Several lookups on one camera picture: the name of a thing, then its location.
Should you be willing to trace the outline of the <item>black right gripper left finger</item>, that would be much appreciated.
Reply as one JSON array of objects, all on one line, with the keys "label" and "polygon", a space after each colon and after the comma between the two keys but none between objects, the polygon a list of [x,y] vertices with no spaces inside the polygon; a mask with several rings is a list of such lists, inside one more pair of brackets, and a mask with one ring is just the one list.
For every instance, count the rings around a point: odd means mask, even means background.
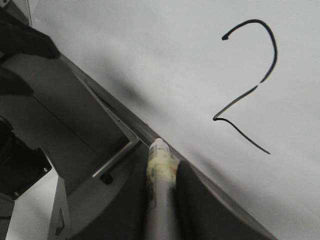
[{"label": "black right gripper left finger", "polygon": [[147,208],[146,163],[136,163],[108,207],[73,240],[141,240]]}]

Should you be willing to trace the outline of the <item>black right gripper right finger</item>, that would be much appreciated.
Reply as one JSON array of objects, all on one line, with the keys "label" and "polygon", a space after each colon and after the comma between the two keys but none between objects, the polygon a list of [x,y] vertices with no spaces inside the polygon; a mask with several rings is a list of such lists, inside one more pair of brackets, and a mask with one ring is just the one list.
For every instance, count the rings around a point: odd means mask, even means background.
[{"label": "black right gripper right finger", "polygon": [[229,211],[181,161],[176,172],[176,200],[184,240],[267,240]]}]

